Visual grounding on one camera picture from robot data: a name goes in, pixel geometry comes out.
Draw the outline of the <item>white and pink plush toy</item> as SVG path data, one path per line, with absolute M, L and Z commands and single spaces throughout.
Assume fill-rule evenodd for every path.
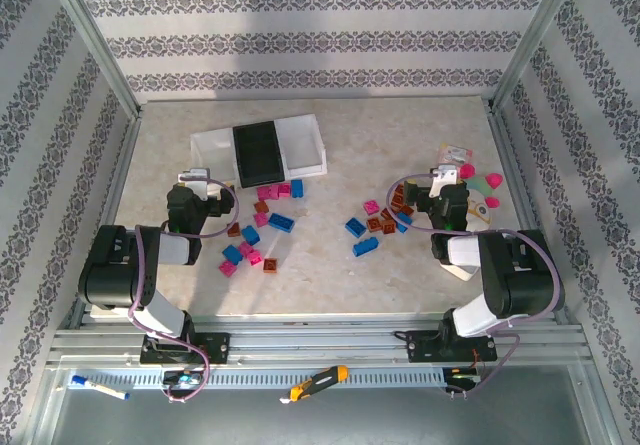
M 495 191 L 502 185 L 504 177 L 500 173 L 479 175 L 470 163 L 465 163 L 459 168 L 459 176 L 469 192 L 466 230 L 488 230 L 492 223 L 492 211 L 501 204 L 495 196 Z

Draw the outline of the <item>pink snack packet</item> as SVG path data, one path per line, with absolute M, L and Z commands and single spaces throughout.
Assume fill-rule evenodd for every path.
M 438 149 L 436 163 L 438 165 L 455 165 L 462 167 L 471 164 L 473 151 L 464 147 L 442 143 Z

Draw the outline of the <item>black plastic bin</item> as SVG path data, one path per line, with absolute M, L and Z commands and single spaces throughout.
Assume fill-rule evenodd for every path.
M 236 126 L 232 132 L 242 188 L 270 185 L 285 179 L 274 121 Z

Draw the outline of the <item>small circuit board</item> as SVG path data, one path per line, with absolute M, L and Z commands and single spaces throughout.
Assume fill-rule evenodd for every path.
M 163 375 L 162 385 L 166 388 L 194 388 L 203 383 L 203 373 L 191 370 L 169 370 Z
M 476 368 L 446 368 L 444 378 L 448 388 L 456 391 L 469 391 L 481 381 Z

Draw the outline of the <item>white marker blue cap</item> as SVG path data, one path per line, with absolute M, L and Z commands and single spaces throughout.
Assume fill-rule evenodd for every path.
M 119 400 L 128 401 L 130 399 L 130 393 L 115 390 L 98 382 L 92 381 L 86 377 L 80 375 L 73 375 L 71 377 L 71 383 L 86 389 L 91 389 L 104 395 L 117 398 Z

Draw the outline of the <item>yellow utility knife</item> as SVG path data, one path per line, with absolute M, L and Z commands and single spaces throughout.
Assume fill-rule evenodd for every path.
M 332 366 L 323 370 L 304 382 L 292 387 L 286 395 L 280 398 L 282 404 L 290 404 L 311 397 L 349 377 L 349 368 L 345 365 Z

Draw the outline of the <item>aluminium side rail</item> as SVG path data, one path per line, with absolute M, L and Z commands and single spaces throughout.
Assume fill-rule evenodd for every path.
M 490 105 L 490 101 L 484 101 L 489 127 L 503 168 L 519 228 L 537 228 L 543 232 L 564 285 L 571 285 L 573 277 L 571 276 L 571 268 L 569 267 L 568 256 L 561 236 L 551 227 L 551 223 L 540 212 L 538 202 L 528 185 L 525 169 L 512 146 L 502 116 L 499 112 L 494 112 Z
M 61 298 L 65 314 L 56 329 L 73 328 L 79 321 L 77 311 L 82 301 L 77 299 L 77 289 L 80 273 L 91 249 L 98 228 L 113 221 L 112 215 L 117 208 L 116 198 L 120 194 L 121 173 L 123 172 L 129 146 L 135 141 L 134 135 L 140 125 L 142 112 L 136 118 L 131 118 L 126 128 L 108 143 L 108 148 L 101 161 L 100 168 L 94 179 L 87 209 L 79 224 L 79 230 L 74 236 L 73 248 L 65 261 L 65 275 L 61 286 Z

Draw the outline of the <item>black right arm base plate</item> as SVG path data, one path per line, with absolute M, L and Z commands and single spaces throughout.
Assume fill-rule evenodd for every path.
M 436 330 L 394 331 L 405 343 L 410 363 L 495 362 L 495 342 L 489 337 L 465 338 Z

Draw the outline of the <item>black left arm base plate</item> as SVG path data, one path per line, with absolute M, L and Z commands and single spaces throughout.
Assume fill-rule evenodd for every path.
M 196 333 L 191 343 L 207 357 L 210 364 L 224 365 L 228 360 L 230 335 L 228 333 Z M 139 356 L 141 365 L 200 366 L 204 364 L 201 354 L 185 345 L 145 336 Z

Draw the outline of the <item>aluminium front rail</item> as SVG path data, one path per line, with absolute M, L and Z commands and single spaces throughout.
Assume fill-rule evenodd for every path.
M 255 315 L 201 318 L 203 332 L 230 336 L 230 368 L 324 368 L 332 364 L 366 368 L 405 367 L 405 345 L 397 331 L 435 330 L 433 314 Z M 521 342 L 509 360 L 512 366 L 572 365 L 593 360 L 581 326 L 552 318 L 515 326 Z M 124 320 L 87 318 L 77 329 L 55 333 L 48 367 L 136 367 L 142 332 Z

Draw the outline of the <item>aluminium frame post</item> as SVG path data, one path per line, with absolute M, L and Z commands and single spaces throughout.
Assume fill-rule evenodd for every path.
M 493 95 L 486 100 L 486 110 L 495 112 L 503 107 L 520 79 L 524 68 L 549 28 L 564 0 L 541 0 L 515 53 L 502 74 Z
M 140 104 L 134 96 L 124 73 L 119 67 L 106 39 L 101 33 L 85 0 L 60 0 L 68 12 L 77 31 L 89 52 L 95 58 L 104 74 L 111 90 L 115 93 L 119 103 L 123 106 L 129 118 L 137 118 Z

